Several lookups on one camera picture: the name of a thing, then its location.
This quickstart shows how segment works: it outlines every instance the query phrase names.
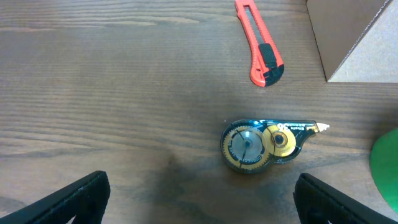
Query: green round object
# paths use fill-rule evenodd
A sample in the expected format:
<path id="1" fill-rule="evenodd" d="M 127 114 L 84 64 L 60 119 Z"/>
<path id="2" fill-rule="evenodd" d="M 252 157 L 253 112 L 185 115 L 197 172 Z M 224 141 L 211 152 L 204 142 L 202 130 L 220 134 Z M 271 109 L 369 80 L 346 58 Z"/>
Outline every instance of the green round object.
<path id="1" fill-rule="evenodd" d="M 381 195 L 398 213 L 398 129 L 381 136 L 374 143 L 371 171 Z"/>

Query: wooden table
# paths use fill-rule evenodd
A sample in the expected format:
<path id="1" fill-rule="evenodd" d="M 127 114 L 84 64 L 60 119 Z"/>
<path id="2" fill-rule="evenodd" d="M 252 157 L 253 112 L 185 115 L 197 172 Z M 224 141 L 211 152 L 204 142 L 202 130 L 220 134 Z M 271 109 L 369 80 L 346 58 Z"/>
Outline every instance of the wooden table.
<path id="1" fill-rule="evenodd" d="M 326 83 L 305 1 L 257 6 L 285 62 L 270 88 L 249 80 L 233 0 L 1 1 L 0 214 L 105 170 L 103 223 L 299 223 L 292 192 L 308 172 L 398 220 L 369 170 L 398 126 L 398 86 Z M 331 128 L 245 176 L 219 149 L 242 118 Z"/>

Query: wooden surface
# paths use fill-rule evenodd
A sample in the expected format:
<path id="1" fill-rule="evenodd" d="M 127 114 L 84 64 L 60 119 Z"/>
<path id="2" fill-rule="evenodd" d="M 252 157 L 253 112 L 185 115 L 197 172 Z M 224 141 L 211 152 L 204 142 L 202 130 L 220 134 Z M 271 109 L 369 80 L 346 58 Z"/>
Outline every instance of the wooden surface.
<path id="1" fill-rule="evenodd" d="M 326 84 L 305 1 L 257 0 L 285 62 L 249 80 L 234 2 L 0 2 L 0 215 L 94 170 L 111 183 L 103 223 L 299 223 L 308 172 L 398 220 L 369 170 L 398 126 L 398 86 Z M 244 176 L 220 136 L 242 118 L 331 128 L 291 163 Z"/>

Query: cardboard box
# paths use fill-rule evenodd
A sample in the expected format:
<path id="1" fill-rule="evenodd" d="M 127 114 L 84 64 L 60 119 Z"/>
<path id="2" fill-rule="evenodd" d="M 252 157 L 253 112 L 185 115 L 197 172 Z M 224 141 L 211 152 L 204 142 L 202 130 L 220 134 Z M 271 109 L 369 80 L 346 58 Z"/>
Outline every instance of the cardboard box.
<path id="1" fill-rule="evenodd" d="M 308 0 L 328 82 L 398 83 L 398 0 Z"/>

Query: gold reel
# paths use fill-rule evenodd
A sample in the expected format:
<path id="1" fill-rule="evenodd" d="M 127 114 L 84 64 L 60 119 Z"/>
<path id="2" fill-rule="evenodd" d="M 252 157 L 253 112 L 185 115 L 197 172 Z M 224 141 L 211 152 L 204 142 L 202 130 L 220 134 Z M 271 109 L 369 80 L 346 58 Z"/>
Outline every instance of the gold reel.
<path id="1" fill-rule="evenodd" d="M 296 138 L 289 130 L 280 130 L 276 125 L 268 126 L 264 130 L 267 147 L 274 147 L 274 155 L 279 157 L 289 156 L 296 147 Z"/>

